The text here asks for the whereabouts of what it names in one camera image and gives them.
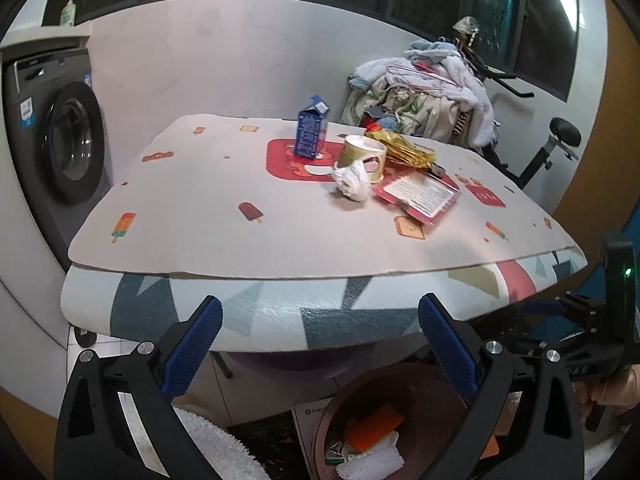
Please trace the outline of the white foam fruit net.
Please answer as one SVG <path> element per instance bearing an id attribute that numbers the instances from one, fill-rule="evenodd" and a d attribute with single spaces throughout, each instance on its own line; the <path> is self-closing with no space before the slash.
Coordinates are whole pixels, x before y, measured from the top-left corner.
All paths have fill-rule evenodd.
<path id="1" fill-rule="evenodd" d="M 405 465 L 395 445 L 338 465 L 335 470 L 343 480 L 384 480 Z"/>

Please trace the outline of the orange foam fruit net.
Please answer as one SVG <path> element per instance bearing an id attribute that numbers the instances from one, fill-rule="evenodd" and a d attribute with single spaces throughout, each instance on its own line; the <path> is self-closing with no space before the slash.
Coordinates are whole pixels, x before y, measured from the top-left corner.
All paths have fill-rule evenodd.
<path id="1" fill-rule="evenodd" d="M 344 442 L 358 453 L 373 448 L 405 419 L 392 404 L 385 404 L 364 419 L 353 419 L 345 427 Z"/>

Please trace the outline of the green candy wrapper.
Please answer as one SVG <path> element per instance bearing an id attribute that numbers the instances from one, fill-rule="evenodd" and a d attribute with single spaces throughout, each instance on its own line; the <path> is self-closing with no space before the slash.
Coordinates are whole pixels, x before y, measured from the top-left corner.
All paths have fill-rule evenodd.
<path id="1" fill-rule="evenodd" d="M 342 441 L 332 442 L 324 453 L 326 465 L 337 466 L 345 463 L 349 456 L 349 447 Z"/>

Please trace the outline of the red plastic blister package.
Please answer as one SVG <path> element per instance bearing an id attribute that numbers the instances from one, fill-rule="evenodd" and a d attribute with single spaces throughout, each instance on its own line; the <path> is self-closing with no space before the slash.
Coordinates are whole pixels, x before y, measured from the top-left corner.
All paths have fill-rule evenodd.
<path id="1" fill-rule="evenodd" d="M 460 188 L 447 179 L 406 170 L 385 178 L 373 187 L 373 192 L 414 220 L 434 226 L 457 203 Z"/>

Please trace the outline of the white tissue ball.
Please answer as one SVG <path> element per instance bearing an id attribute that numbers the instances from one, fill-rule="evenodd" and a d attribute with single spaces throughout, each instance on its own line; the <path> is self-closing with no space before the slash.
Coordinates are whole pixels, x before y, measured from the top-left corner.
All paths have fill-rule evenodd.
<path id="1" fill-rule="evenodd" d="M 361 159 L 354 160 L 348 166 L 335 166 L 331 177 L 337 189 L 353 202 L 363 203 L 370 196 L 371 182 Z"/>

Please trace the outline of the blue milk carton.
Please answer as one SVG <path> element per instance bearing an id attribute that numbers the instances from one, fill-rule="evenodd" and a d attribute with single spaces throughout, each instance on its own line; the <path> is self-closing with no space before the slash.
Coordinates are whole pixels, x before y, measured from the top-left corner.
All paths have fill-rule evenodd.
<path id="1" fill-rule="evenodd" d="M 315 94 L 297 116 L 294 155 L 316 159 L 323 148 L 328 128 L 330 108 L 321 96 Z"/>

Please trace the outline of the brown round trash bin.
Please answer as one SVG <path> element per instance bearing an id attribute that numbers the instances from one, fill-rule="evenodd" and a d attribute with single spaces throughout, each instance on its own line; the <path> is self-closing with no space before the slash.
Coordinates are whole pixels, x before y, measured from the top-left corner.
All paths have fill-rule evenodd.
<path id="1" fill-rule="evenodd" d="M 419 478 L 465 412 L 463 401 L 435 365 L 399 363 L 371 370 L 341 389 L 326 407 L 312 451 L 317 477 L 338 477 L 332 451 L 371 451 L 391 436 L 404 460 L 391 477 Z"/>

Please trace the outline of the person's foot in slipper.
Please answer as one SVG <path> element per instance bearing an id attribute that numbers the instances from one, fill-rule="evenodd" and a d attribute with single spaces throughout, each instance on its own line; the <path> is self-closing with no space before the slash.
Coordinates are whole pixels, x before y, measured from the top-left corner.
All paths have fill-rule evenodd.
<path id="1" fill-rule="evenodd" d="M 633 365 L 608 382 L 574 382 L 579 411 L 587 416 L 596 405 L 614 406 L 620 413 L 639 404 L 639 365 Z"/>

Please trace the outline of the white fluffy rug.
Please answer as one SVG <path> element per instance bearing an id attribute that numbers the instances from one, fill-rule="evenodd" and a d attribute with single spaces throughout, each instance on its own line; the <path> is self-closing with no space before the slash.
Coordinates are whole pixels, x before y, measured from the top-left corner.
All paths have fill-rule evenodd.
<path id="1" fill-rule="evenodd" d="M 264 467 L 248 452 L 244 444 L 226 430 L 182 408 L 175 408 L 175 412 L 186 432 L 221 479 L 270 479 Z"/>

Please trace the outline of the geometric-print foam mat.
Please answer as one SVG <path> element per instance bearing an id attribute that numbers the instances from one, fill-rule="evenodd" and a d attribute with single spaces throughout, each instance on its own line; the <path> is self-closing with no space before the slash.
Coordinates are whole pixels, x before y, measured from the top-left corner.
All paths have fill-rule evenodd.
<path id="1" fill-rule="evenodd" d="M 74 266 L 61 308 L 70 324 L 93 333 L 158 340 L 214 296 L 224 311 L 217 351 L 328 350 L 417 333 L 418 303 L 429 292 L 466 321 L 534 296 L 586 265 L 582 250 L 571 247 L 486 266 L 330 280 L 170 278 Z"/>

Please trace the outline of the pink cartoon-print play mat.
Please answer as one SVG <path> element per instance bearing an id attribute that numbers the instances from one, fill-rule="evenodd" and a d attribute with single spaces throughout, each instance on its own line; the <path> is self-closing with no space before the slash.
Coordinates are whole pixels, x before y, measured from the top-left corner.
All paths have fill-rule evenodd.
<path id="1" fill-rule="evenodd" d="M 131 163 L 70 243 L 78 266 L 213 278 L 354 278 L 477 266 L 556 252 L 572 238 L 477 154 L 421 140 L 458 197 L 431 226 L 370 196 L 346 198 L 330 172 L 348 133 L 330 125 L 322 156 L 293 155 L 281 119 L 183 116 Z"/>

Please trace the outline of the gold foil wrapper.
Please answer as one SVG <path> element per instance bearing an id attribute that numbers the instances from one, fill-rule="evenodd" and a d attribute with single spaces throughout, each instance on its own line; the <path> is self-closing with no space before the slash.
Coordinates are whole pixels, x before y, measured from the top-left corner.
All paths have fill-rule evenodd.
<path id="1" fill-rule="evenodd" d="M 436 162 L 436 153 L 430 148 L 419 148 L 400 134 L 386 129 L 369 129 L 364 135 L 386 147 L 387 158 L 394 164 L 414 169 L 428 169 Z"/>

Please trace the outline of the yellow paper cup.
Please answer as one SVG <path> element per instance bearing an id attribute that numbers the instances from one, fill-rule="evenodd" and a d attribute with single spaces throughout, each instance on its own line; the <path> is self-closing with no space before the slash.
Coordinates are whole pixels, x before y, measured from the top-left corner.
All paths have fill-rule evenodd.
<path id="1" fill-rule="evenodd" d="M 380 183 L 384 178 L 386 163 L 386 146 L 367 136 L 349 134 L 344 137 L 341 153 L 338 155 L 336 166 L 344 168 L 359 160 L 363 163 L 372 184 Z"/>

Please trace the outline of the pile of clothes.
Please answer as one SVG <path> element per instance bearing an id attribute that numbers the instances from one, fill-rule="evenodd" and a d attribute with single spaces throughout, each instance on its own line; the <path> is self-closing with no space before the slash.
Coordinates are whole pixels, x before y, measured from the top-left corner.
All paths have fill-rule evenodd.
<path id="1" fill-rule="evenodd" d="M 365 119 L 403 136 L 481 151 L 497 140 L 487 90 L 461 50 L 448 41 L 413 41 L 399 58 L 379 58 L 347 78 L 340 122 Z"/>

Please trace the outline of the black front-load washing machine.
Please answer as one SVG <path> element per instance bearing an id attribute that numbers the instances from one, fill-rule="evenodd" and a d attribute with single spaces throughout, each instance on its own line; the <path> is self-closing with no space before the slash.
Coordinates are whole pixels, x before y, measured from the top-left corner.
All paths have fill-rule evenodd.
<path id="1" fill-rule="evenodd" d="M 64 270 L 68 248 L 111 188 L 106 135 L 84 48 L 53 50 L 2 66 L 6 133 L 35 222 Z"/>

